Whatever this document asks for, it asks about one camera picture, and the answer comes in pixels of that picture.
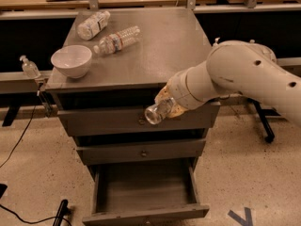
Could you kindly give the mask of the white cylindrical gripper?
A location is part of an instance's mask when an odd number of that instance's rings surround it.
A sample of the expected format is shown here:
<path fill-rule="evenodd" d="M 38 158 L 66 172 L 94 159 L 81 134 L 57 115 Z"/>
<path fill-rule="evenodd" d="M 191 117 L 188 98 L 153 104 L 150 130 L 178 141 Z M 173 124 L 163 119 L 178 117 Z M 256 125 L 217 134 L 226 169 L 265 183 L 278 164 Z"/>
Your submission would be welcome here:
<path fill-rule="evenodd" d="M 154 99 L 154 102 L 157 104 L 171 97 L 175 100 L 176 104 L 171 107 L 167 115 L 169 118 L 179 117 L 187 110 L 194 110 L 201 106 L 201 102 L 188 89 L 187 74 L 188 71 L 180 71 L 173 75 L 168 80 L 167 86 L 164 86 Z"/>

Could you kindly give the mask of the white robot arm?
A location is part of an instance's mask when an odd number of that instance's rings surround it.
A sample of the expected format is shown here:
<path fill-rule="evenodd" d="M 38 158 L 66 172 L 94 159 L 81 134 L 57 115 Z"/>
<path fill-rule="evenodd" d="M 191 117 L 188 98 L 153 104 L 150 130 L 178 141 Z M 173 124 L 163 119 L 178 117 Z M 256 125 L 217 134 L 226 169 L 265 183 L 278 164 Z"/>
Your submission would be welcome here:
<path fill-rule="evenodd" d="M 155 101 L 171 98 L 187 111 L 232 93 L 269 105 L 301 125 L 301 78 L 279 67 L 274 52 L 255 42 L 214 44 L 204 62 L 169 78 Z"/>

